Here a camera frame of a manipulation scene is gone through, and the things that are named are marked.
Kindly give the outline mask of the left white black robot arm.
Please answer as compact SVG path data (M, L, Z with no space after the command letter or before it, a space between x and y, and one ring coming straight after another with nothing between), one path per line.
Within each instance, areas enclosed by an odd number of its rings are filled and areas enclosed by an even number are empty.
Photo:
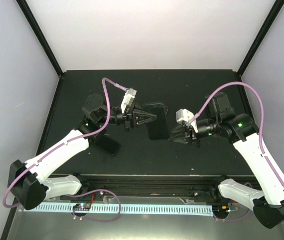
M63 195L85 199L89 187L79 174L56 178L50 175L90 146L114 155L120 144L105 135L108 124L123 125L128 131L157 120L157 116L147 112L144 106L135 106L132 98L126 112L122 112L119 106L108 108L100 94L88 96L82 111L82 121L58 143L30 160L16 160L11 164L8 188L24 209L32 210L46 199Z

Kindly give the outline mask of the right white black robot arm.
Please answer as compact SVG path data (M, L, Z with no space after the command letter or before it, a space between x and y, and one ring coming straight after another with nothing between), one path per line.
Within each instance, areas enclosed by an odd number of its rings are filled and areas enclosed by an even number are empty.
M205 108L207 118L191 121L194 114L187 109L176 112L178 126L171 130L172 142L199 144L210 136L225 138L241 154L261 189L253 189L222 175L209 189L216 202L234 200L253 211L257 220L271 229L284 221L284 174L259 139L259 129L246 113L235 114L227 94L218 92Z

